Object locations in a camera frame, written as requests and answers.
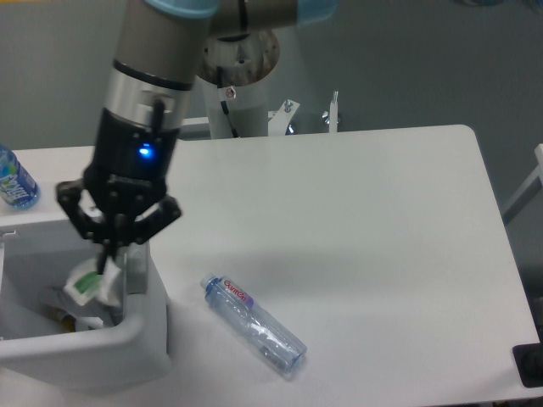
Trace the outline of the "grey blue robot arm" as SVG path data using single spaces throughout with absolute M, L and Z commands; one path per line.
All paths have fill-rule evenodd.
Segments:
M 92 160 L 57 185 L 59 205 L 98 247 L 96 269 L 181 216 L 166 175 L 208 39 L 330 18 L 335 1 L 130 1 Z

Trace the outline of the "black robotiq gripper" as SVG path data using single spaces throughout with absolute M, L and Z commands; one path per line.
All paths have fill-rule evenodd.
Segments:
M 114 217 L 116 261 L 132 243 L 143 245 L 182 216 L 178 202 L 166 195 L 165 184 L 178 133 L 133 124 L 104 109 L 83 180 L 56 185 L 57 202 L 70 223 L 81 238 L 98 246 L 98 274 L 104 273 L 111 239 L 105 222 L 80 206 L 83 191 L 88 190 L 99 210 Z M 149 215 L 141 216 L 154 204 Z

